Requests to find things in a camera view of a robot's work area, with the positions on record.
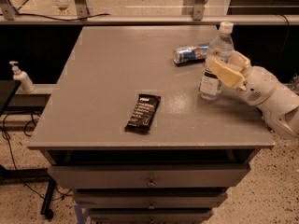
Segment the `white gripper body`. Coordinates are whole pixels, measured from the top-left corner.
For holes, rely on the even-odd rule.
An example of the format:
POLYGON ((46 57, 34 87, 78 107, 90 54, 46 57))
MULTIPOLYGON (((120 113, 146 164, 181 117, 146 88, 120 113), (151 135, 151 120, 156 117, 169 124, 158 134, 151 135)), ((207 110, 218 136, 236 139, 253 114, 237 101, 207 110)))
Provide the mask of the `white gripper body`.
POLYGON ((236 94, 248 105, 268 106, 271 96, 278 88, 278 79, 261 66, 252 66, 242 72, 244 85, 236 94))

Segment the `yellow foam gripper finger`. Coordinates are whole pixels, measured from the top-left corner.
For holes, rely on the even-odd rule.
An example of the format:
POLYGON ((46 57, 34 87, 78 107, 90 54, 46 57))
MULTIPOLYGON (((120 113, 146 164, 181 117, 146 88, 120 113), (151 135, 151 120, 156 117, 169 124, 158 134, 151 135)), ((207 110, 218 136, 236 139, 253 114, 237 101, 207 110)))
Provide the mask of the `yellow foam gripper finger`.
POLYGON ((228 67, 234 72, 243 73, 247 68, 251 67, 251 62, 248 57, 234 50, 229 59, 228 67))
POLYGON ((214 74, 226 87, 244 90, 245 78, 242 73, 234 72, 228 67, 228 63, 211 58, 207 62, 207 69, 214 74))

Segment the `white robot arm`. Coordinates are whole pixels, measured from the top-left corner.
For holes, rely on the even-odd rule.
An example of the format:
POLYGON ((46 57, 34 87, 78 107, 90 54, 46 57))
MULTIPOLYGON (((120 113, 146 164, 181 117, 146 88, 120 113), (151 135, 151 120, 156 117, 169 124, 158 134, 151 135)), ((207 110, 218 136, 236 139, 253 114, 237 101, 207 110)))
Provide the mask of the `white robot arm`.
POLYGON ((264 122, 285 139, 299 137, 299 96, 261 66, 233 51, 229 62, 212 57, 208 70, 248 105, 257 107, 264 122))

